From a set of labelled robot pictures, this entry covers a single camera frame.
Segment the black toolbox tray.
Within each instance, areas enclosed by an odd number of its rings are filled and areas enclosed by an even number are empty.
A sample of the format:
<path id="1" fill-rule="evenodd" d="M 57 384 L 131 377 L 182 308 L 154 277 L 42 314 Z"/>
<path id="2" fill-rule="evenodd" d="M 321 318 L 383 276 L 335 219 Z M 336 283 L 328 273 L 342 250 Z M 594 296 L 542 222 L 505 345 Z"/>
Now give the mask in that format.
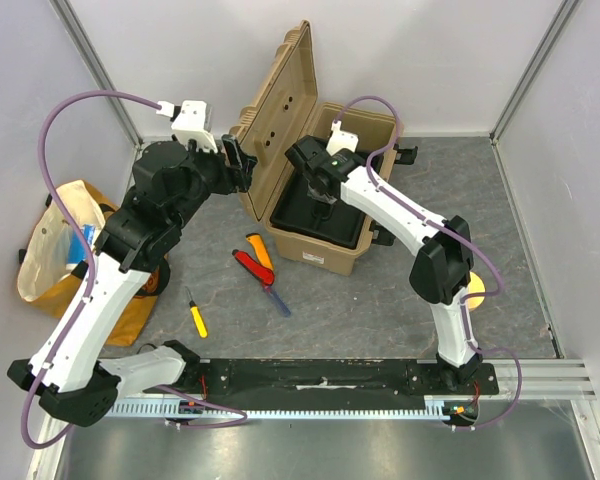
<path id="1" fill-rule="evenodd" d="M 307 180 L 294 170 L 269 220 L 280 230 L 354 249 L 365 218 L 362 211 L 340 200 L 328 204 L 311 197 Z"/>

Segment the tan plastic toolbox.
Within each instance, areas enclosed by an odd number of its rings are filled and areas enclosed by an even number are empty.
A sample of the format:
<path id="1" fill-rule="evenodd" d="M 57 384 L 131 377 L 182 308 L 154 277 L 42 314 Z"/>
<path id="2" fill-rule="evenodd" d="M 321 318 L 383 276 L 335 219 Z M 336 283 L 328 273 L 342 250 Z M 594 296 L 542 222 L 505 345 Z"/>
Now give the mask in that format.
<path id="1" fill-rule="evenodd" d="M 242 202 L 280 256 L 348 276 L 368 251 L 375 222 L 339 199 L 317 197 L 335 172 L 318 165 L 327 159 L 334 120 L 357 135 L 361 159 L 386 150 L 372 167 L 388 179 L 401 154 L 402 126 L 391 114 L 319 101 L 311 26 L 303 20 L 286 33 L 259 91 L 230 130 L 257 160 Z"/>

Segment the orange utility knife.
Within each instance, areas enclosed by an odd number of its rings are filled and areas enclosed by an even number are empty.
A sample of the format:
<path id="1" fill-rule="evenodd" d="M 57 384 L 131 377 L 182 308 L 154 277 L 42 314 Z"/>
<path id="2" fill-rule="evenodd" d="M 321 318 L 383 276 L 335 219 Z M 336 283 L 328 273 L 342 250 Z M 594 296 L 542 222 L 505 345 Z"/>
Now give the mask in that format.
<path id="1" fill-rule="evenodd" d="M 262 236 L 258 233 L 246 235 L 247 242 L 252 246 L 258 262 L 265 268 L 274 271 L 274 266 Z"/>

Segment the red utility knife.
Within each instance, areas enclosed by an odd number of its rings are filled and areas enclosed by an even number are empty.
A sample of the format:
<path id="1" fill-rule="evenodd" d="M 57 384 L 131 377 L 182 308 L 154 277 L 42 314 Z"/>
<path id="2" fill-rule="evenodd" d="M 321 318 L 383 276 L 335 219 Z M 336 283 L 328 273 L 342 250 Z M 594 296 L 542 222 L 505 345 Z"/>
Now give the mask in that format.
<path id="1" fill-rule="evenodd" d="M 274 284 L 274 272 L 254 260 L 247 252 L 234 249 L 232 251 L 232 256 L 250 275 L 258 280 L 261 285 L 272 286 Z"/>

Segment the blue handle screwdriver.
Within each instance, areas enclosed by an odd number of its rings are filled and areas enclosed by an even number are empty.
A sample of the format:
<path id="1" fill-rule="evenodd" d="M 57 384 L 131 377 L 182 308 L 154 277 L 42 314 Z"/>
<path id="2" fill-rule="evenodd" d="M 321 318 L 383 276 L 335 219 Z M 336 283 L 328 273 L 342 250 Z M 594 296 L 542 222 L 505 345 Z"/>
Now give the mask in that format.
<path id="1" fill-rule="evenodd" d="M 277 310 L 280 312 L 280 314 L 282 316 L 284 316 L 285 318 L 290 317 L 291 311 L 289 310 L 287 305 L 284 303 L 284 301 L 276 293 L 273 286 L 272 285 L 264 285 L 263 289 L 264 289 L 264 292 L 268 295 L 269 299 L 273 302 L 273 304 L 275 305 Z"/>

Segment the yellow handle screwdriver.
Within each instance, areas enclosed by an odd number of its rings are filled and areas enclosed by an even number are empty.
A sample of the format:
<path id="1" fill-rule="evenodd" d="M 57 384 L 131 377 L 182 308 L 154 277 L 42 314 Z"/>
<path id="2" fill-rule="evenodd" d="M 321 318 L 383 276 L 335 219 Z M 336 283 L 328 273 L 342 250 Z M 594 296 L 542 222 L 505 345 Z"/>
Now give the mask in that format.
<path id="1" fill-rule="evenodd" d="M 199 310 L 198 305 L 193 299 L 191 290 L 188 287 L 186 287 L 185 291 L 188 297 L 189 311 L 192 316 L 197 333 L 202 339 L 206 339 L 208 337 L 208 329 L 205 320 Z"/>

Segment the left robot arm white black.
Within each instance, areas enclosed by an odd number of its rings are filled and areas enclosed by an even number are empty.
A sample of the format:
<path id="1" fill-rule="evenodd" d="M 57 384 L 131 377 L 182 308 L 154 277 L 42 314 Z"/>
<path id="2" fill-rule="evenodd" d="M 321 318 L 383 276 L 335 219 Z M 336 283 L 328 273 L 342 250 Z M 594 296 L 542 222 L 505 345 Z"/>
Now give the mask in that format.
<path id="1" fill-rule="evenodd" d="M 120 359 L 99 353 L 132 298 L 163 266 L 185 225 L 213 194 L 249 190 L 258 160 L 226 134 L 206 151 L 195 141 L 149 145 L 135 162 L 133 186 L 108 217 L 68 311 L 30 359 L 8 377 L 52 417 L 89 427 L 114 403 L 146 389 L 196 388 L 200 358 L 177 340 Z"/>

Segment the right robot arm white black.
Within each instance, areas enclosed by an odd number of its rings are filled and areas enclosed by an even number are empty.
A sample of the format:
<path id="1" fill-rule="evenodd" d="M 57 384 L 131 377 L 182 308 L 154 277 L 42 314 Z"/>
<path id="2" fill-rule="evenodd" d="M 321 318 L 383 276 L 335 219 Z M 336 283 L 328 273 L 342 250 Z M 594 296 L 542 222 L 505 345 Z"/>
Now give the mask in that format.
<path id="1" fill-rule="evenodd" d="M 348 148 L 330 152 L 316 138 L 305 136 L 285 156 L 307 180 L 312 195 L 362 211 L 414 256 L 409 283 L 434 318 L 439 384 L 449 393 L 463 392 L 482 361 L 464 304 L 474 266 L 468 223 L 419 206 Z"/>

